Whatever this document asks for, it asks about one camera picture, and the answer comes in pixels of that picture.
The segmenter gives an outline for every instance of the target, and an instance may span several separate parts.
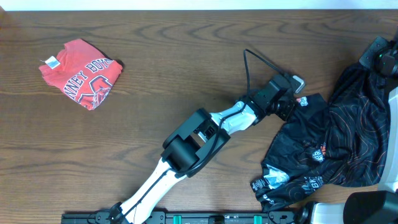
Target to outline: wooden table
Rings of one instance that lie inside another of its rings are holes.
[[[220,111],[246,91],[242,51],[261,51],[328,98],[368,44],[391,38],[398,11],[10,12],[0,30],[0,223],[59,223],[129,198],[164,139],[196,109]],[[43,81],[39,65],[82,38],[126,65],[87,111]],[[253,88],[275,74],[250,59]],[[236,133],[196,176],[158,204],[170,211],[260,210],[249,186],[283,122]],[[309,200],[344,202],[324,186]]]

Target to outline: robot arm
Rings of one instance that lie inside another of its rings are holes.
[[[163,143],[164,152],[155,171],[130,199],[109,211],[110,223],[144,223],[157,202],[178,182],[195,175],[227,143],[230,135],[256,125],[275,113],[287,120],[295,108],[294,93],[304,87],[297,76],[275,75],[254,96],[244,96],[230,109],[219,113],[197,110]],[[194,140],[197,134],[202,147]]]

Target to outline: folded red shirt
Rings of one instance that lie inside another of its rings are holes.
[[[47,84],[93,110],[106,98],[123,68],[84,40],[77,39],[66,43],[57,59],[49,58],[39,69]]]

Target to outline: green connector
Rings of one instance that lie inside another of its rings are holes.
[[[255,215],[254,216],[254,224],[262,224],[262,216]]]
[[[181,224],[181,215],[173,216],[173,224]]]

